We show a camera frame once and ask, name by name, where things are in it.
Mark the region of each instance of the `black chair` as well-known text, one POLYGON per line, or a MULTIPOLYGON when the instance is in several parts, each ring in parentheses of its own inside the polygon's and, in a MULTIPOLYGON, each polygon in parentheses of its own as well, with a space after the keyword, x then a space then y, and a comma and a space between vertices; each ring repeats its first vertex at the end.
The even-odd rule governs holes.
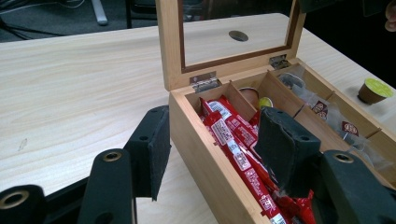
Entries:
MULTIPOLYGON (((183 0, 183 10, 188 20, 204 19, 207 12, 207 0, 183 0)), ((132 19, 157 20, 155 0, 125 0, 127 28, 132 28, 132 19)))

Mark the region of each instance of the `red wrapper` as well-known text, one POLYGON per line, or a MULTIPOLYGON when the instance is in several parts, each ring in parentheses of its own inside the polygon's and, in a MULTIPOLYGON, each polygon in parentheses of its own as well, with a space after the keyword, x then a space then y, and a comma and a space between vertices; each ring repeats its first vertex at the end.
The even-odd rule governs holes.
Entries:
POLYGON ((286 223, 267 188, 260 180, 245 153, 241 150, 241 146, 237 144, 237 140, 235 141, 237 138, 233 136, 233 133, 222 119, 220 112, 215 111, 206 116, 204 125, 212 133, 233 168, 259 203, 263 215, 267 215, 272 223, 286 223))
POLYGON ((236 112, 224 95, 221 95, 218 100, 206 101, 201 98, 201 105, 203 113, 206 116, 211 112, 219 111, 227 126, 235 136, 242 141, 244 146, 250 150, 258 160, 262 160, 254 150, 258 139, 256 129, 245 121, 238 112, 236 112))

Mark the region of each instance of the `dark floor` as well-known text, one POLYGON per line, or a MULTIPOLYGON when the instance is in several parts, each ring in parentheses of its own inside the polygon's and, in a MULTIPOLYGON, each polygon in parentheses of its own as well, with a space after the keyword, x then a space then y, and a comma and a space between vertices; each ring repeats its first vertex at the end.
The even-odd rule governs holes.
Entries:
MULTIPOLYGON (((102 0, 108 19, 107 26, 97 24, 91 0, 31 0, 29 2, 29 5, 34 4, 40 6, 6 13, 4 10, 0 10, 0 18, 6 24, 62 35, 127 28, 125 0, 102 0)), ((382 12, 364 17, 358 0, 344 0, 307 13, 305 28, 396 88, 394 81, 394 76, 396 76, 396 33, 385 30, 385 21, 385 7, 382 12)), ((134 18, 132 24, 133 28, 136 28, 156 25, 157 22, 134 18)), ((32 38, 53 36, 26 32, 24 34, 32 38)), ((21 41, 21 39, 0 29, 0 42, 9 41, 21 41)))

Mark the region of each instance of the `table surface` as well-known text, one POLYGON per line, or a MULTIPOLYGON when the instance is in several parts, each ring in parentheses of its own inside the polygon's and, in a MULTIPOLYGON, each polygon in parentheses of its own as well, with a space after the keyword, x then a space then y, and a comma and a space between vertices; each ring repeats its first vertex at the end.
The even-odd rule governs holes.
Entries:
MULTIPOLYGON (((51 194, 122 148, 146 112, 168 104, 158 27, 0 44, 0 191, 51 194)), ((298 58, 396 133, 396 97, 365 105, 368 71, 304 30, 298 58)), ((172 147, 157 202, 137 199, 139 223, 217 223, 172 147)))

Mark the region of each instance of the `lid frame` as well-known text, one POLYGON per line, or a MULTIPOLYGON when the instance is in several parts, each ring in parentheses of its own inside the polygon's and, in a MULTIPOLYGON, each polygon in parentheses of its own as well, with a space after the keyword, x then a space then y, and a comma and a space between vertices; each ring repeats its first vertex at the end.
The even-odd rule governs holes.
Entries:
POLYGON ((285 45, 186 66, 182 2, 182 0, 156 0, 163 80, 168 91, 189 86, 190 77, 203 73, 216 71, 217 76, 222 77, 227 73, 223 68, 225 64, 242 66, 242 69, 248 70, 258 67, 258 63, 253 61, 266 60, 265 65, 268 65, 270 57, 285 54, 286 59, 290 59, 296 56, 305 19, 299 0, 292 2, 285 45))

